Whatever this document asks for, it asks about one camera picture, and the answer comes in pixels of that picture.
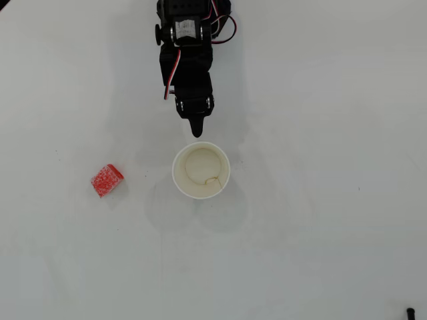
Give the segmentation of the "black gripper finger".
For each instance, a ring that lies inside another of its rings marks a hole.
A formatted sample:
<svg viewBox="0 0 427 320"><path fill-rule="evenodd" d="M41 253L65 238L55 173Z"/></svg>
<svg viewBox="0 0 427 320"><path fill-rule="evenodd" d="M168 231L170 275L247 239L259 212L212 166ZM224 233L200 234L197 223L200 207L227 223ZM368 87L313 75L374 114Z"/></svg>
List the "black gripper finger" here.
<svg viewBox="0 0 427 320"><path fill-rule="evenodd" d="M193 136L201 137L204 119L210 116L214 109L214 97L212 95L191 99L176 97L175 106L179 116L189 121Z"/></svg>

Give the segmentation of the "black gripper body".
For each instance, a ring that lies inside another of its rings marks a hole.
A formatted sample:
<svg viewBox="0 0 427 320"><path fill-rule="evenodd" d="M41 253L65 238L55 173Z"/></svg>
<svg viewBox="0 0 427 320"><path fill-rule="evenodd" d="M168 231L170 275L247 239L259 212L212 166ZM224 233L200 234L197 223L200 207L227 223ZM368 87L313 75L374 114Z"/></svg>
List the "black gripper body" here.
<svg viewBox="0 0 427 320"><path fill-rule="evenodd" d="M213 62L213 48L209 45L176 47L161 45L159 63L168 99L170 87L182 99L207 97L213 89L209 74Z"/></svg>

